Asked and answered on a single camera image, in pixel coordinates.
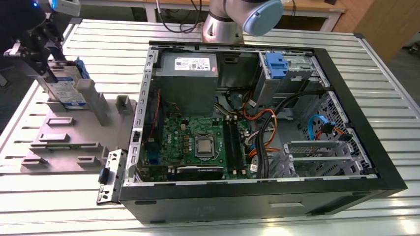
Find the power supply label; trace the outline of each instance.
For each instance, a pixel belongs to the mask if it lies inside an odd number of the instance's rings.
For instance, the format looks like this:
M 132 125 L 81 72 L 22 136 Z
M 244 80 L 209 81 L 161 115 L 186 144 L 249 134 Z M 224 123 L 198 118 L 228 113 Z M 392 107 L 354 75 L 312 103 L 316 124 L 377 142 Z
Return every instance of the power supply label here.
M 176 58 L 174 70 L 210 70 L 209 58 Z
M 82 109 L 85 100 L 74 88 L 74 79 L 72 77 L 57 77 L 57 83 L 46 84 L 52 93 L 68 109 Z

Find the blue plastic latch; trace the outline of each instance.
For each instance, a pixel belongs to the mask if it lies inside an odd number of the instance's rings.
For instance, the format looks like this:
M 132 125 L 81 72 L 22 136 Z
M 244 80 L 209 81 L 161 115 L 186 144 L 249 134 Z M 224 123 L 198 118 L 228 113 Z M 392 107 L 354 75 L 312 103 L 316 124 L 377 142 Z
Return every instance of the blue plastic latch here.
M 149 159 L 150 165 L 158 165 L 158 163 L 160 163 L 160 155 L 158 155 L 157 152 L 146 153 L 146 157 Z
M 289 63 L 281 53 L 265 53 L 265 62 L 272 79 L 282 79 L 289 69 Z

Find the white sticker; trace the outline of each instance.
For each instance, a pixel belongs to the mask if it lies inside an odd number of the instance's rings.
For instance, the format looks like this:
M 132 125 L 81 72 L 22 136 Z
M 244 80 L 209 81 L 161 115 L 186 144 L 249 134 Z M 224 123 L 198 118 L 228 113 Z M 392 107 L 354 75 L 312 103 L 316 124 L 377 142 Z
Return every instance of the white sticker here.
M 252 172 L 256 172 L 256 171 L 257 171 L 257 165 L 250 164 L 249 170 L 250 170 Z
M 329 11 L 344 12 L 344 9 L 329 9 Z
M 72 77 L 57 77 L 57 83 L 46 83 L 50 92 L 58 98 L 62 105 L 69 109 L 82 109 L 85 100 L 74 88 Z
M 174 70 L 210 70 L 209 58 L 176 58 Z
M 249 104 L 252 107 L 254 107 L 254 106 L 256 106 L 256 102 L 253 102 L 253 101 L 252 101 L 252 99 L 249 99 L 248 104 Z

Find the slotted metal table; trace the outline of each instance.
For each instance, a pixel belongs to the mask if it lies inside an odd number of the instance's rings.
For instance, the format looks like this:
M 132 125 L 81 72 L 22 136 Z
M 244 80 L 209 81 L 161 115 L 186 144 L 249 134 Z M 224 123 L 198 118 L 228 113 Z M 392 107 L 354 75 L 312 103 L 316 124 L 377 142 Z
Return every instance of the slotted metal table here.
M 156 23 L 82 20 L 69 24 L 64 55 L 84 60 L 105 98 L 137 99 L 148 41 L 200 41 Z M 348 33 L 272 30 L 254 45 L 325 48 L 408 190 L 330 216 L 141 225 L 124 206 L 96 206 L 97 174 L 12 174 L 34 140 L 48 106 L 34 82 L 0 136 L 0 234 L 413 235 L 420 234 L 420 109 L 364 39 Z

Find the cpu socket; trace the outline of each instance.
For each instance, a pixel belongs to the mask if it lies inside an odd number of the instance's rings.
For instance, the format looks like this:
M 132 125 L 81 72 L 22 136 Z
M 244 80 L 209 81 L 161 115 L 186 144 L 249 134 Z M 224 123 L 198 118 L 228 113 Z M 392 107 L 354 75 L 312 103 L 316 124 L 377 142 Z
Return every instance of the cpu socket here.
M 214 157 L 214 136 L 212 134 L 197 134 L 194 137 L 196 158 L 209 161 Z

